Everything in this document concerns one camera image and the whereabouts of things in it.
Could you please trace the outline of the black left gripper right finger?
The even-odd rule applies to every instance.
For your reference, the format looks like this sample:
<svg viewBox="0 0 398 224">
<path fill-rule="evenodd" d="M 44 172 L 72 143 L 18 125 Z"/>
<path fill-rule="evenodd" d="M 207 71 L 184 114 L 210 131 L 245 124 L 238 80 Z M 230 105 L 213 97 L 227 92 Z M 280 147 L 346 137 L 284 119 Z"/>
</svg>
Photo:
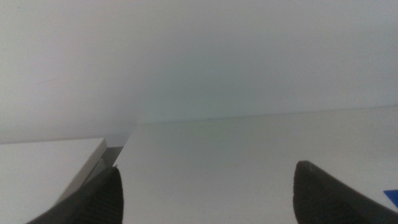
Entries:
<svg viewBox="0 0 398 224">
<path fill-rule="evenodd" d="M 299 161 L 296 165 L 293 194 L 293 208 L 299 224 L 397 224 L 397 212 L 309 161 Z"/>
</svg>

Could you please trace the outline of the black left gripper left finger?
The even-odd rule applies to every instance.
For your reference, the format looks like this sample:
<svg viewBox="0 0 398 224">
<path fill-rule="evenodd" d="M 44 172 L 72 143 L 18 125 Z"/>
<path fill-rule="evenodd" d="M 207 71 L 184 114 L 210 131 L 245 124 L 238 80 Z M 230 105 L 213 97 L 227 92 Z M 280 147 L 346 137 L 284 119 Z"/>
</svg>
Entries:
<svg viewBox="0 0 398 224">
<path fill-rule="evenodd" d="M 121 174 L 109 167 L 28 224 L 122 224 Z"/>
</svg>

